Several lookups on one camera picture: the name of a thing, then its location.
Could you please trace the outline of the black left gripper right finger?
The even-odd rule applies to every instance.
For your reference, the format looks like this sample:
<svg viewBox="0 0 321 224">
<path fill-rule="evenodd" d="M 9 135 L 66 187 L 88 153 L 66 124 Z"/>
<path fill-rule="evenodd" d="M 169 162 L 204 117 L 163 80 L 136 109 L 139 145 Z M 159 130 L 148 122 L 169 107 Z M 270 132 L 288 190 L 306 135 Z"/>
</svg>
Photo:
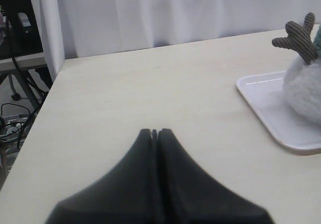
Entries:
<svg viewBox="0 0 321 224">
<path fill-rule="evenodd" d="M 166 223 L 273 223 L 269 212 L 231 191 L 187 153 L 173 131 L 157 138 L 157 168 Z"/>
</svg>

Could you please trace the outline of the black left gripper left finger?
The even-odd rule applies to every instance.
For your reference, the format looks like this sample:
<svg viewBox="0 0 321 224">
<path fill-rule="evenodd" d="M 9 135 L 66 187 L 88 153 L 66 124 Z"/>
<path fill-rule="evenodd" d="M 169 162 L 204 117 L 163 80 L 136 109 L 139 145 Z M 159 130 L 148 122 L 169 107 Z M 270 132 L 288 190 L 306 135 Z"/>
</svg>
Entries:
<svg viewBox="0 0 321 224">
<path fill-rule="evenodd" d="M 140 130 L 122 160 L 101 179 L 60 201 L 47 223 L 160 223 L 156 130 Z"/>
</svg>

